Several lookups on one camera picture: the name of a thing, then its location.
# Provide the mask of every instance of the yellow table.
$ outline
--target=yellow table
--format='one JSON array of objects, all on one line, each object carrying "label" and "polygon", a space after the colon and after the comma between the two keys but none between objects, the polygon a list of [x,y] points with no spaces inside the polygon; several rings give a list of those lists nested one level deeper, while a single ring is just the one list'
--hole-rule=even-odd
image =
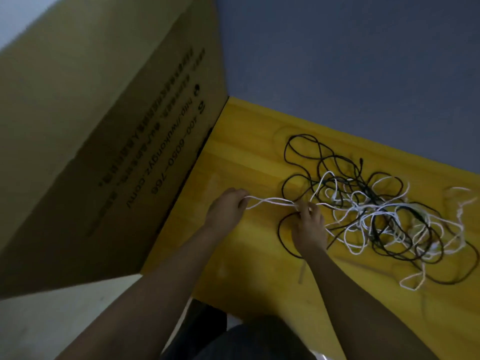
[{"label": "yellow table", "polygon": [[[446,188],[463,186],[480,193],[480,177],[473,173],[230,98],[142,273],[152,270],[201,226],[211,201],[226,188],[245,188],[257,197],[279,197],[281,183],[299,171],[283,161],[287,138],[299,133],[312,134],[336,153],[357,162],[362,157],[365,175],[382,170],[409,181],[411,199],[436,207],[449,218],[455,217],[452,212],[456,207],[445,198]],[[290,190],[300,191],[303,183],[290,185]],[[478,248],[479,210],[477,201],[465,206],[464,213],[466,237]],[[303,261],[287,254],[277,239],[278,221],[289,212],[291,208],[268,203],[246,211],[238,227],[217,248],[193,295],[243,319],[276,314],[309,348],[335,360],[344,359],[311,271],[307,268],[301,278]],[[330,212],[324,213],[331,222]],[[288,235],[286,245],[292,245]],[[353,256],[340,243],[329,253],[342,270],[393,311],[441,359],[478,358],[480,269],[461,284],[445,286],[428,281],[421,290],[412,292],[398,285],[400,278],[414,272],[408,263],[381,257],[371,248]],[[452,278],[473,258],[471,251],[464,250],[442,263],[435,273]]]}]

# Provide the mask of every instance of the yellow wooden surface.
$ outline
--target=yellow wooden surface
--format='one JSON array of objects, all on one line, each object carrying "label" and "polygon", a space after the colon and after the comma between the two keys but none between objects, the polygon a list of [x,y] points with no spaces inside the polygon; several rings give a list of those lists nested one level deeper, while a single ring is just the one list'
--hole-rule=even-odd
[{"label": "yellow wooden surface", "polygon": [[[432,205],[449,218],[455,217],[456,197],[446,193],[448,187],[463,186],[480,193],[480,178],[473,173],[230,98],[142,272],[152,270],[188,239],[201,226],[211,201],[226,188],[245,188],[258,197],[279,197],[281,183],[298,172],[282,156],[287,138],[298,133],[312,134],[357,162],[362,157],[365,175],[382,170],[409,181],[411,199]],[[288,192],[300,192],[303,184],[289,185]],[[466,237],[477,247],[479,209],[477,201],[466,206],[464,213]],[[276,314],[311,349],[335,360],[344,359],[311,271],[306,269],[300,283],[302,260],[287,254],[277,239],[278,221],[289,212],[291,208],[268,203],[246,211],[238,227],[215,251],[194,296],[244,319]],[[327,223],[331,222],[329,211],[324,213]],[[287,232],[285,237],[286,245],[292,247]],[[381,257],[371,248],[353,256],[340,243],[335,243],[329,254],[441,359],[478,358],[480,270],[461,284],[427,282],[421,290],[412,292],[398,285],[399,278],[413,273],[408,263]],[[473,259],[471,251],[465,249],[439,264],[434,272],[453,278]],[[375,339],[365,346],[373,344]]]}]

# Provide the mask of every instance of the gray wall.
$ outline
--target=gray wall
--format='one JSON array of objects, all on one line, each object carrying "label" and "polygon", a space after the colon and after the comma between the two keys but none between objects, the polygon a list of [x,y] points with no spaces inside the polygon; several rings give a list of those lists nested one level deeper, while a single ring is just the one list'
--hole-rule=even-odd
[{"label": "gray wall", "polygon": [[479,0],[217,0],[228,92],[480,173]]}]

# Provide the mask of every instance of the forearm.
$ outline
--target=forearm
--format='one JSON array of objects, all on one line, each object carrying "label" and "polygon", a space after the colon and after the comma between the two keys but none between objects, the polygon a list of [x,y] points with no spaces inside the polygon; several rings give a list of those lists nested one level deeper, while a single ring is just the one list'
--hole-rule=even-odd
[{"label": "forearm", "polygon": [[397,316],[351,280],[325,251],[312,250],[306,260],[348,360],[437,359]]},{"label": "forearm", "polygon": [[118,297],[58,359],[156,359],[220,240],[202,227]]}]

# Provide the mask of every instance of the left hand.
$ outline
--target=left hand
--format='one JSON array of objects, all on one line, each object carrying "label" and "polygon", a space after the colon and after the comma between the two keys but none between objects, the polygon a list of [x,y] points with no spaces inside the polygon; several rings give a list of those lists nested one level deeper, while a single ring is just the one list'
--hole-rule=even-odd
[{"label": "left hand", "polygon": [[247,208],[249,198],[244,189],[229,188],[210,205],[205,218],[205,225],[223,238],[233,230]]}]

